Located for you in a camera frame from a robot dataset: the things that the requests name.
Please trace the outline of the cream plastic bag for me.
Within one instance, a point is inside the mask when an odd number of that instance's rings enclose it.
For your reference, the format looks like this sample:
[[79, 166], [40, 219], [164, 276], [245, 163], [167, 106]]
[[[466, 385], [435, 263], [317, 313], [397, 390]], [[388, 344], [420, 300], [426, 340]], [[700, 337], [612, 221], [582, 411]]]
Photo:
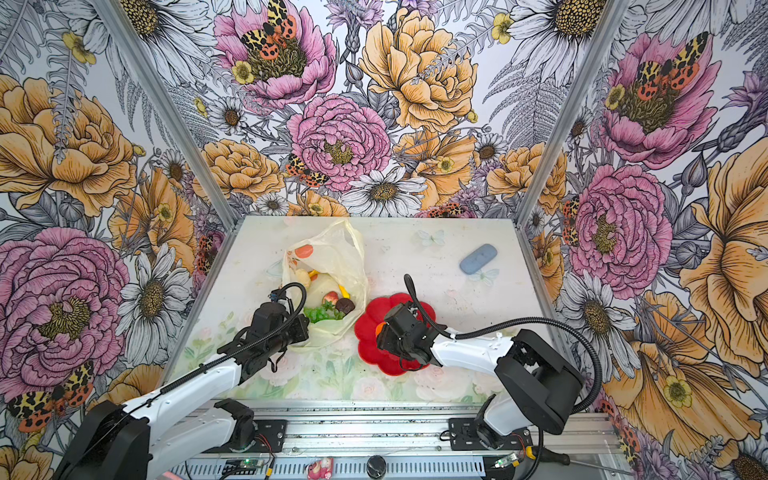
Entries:
[[369, 282], [362, 234], [349, 220], [342, 219], [312, 237], [294, 242], [282, 258], [282, 282], [293, 281], [306, 289], [304, 311], [321, 307], [323, 297], [330, 292], [354, 304], [351, 312], [339, 319], [312, 322], [308, 327], [309, 338], [293, 349], [309, 352], [341, 340], [368, 303]]

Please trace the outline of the dark brown fruit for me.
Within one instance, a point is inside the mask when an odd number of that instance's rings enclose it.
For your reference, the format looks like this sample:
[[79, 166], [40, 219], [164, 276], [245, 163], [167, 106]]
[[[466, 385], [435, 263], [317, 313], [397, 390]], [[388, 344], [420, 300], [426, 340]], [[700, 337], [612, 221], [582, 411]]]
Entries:
[[350, 314], [355, 308], [355, 303], [350, 298], [340, 298], [335, 304], [335, 309], [342, 316]]

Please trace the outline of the red strawberry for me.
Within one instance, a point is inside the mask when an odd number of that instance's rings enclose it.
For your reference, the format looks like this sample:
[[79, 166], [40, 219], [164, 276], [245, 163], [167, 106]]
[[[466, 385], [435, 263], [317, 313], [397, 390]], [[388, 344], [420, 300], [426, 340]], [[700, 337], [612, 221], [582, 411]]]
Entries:
[[333, 308], [335, 308], [338, 300], [339, 294], [335, 291], [332, 291], [323, 297], [323, 305], [331, 305]]

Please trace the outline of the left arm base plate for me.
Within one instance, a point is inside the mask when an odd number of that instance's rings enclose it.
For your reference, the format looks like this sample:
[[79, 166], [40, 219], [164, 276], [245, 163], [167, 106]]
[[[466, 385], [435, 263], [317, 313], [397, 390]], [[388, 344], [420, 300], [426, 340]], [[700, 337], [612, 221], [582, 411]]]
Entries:
[[205, 450], [205, 453], [280, 453], [286, 440], [287, 426], [286, 420], [257, 419], [249, 427], [237, 427], [229, 442]]

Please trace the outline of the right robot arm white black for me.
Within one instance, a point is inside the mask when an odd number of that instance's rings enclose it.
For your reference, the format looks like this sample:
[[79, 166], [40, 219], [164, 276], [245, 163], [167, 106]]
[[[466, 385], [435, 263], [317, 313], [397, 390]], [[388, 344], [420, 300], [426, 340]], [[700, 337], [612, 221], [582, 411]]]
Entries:
[[471, 424], [469, 438], [499, 449], [510, 436], [533, 426], [559, 435], [569, 417], [594, 400], [582, 397], [585, 378], [538, 333], [521, 329], [512, 337], [501, 330], [525, 324], [557, 327], [581, 343], [568, 325], [542, 317], [524, 317], [473, 332], [437, 324], [417, 301], [393, 307], [375, 330], [379, 349], [419, 367], [463, 368], [495, 376], [502, 394], [488, 397]]

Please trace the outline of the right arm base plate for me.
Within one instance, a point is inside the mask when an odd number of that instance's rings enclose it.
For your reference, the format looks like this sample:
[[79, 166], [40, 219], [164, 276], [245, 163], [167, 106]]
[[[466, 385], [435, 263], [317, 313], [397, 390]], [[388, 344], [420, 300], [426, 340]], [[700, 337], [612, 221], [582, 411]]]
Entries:
[[502, 436], [476, 419], [448, 419], [447, 441], [452, 451], [522, 451], [533, 445], [530, 432], [518, 429]]

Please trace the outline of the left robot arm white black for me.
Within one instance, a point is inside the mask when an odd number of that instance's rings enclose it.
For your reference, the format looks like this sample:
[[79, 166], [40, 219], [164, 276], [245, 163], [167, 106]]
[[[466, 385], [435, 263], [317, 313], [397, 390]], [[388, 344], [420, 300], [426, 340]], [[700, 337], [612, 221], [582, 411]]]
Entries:
[[274, 355], [309, 337], [300, 311], [266, 302], [215, 355], [171, 383], [122, 404], [104, 401], [84, 418], [56, 479], [156, 479], [213, 448], [245, 450], [257, 439], [254, 412], [224, 398]]

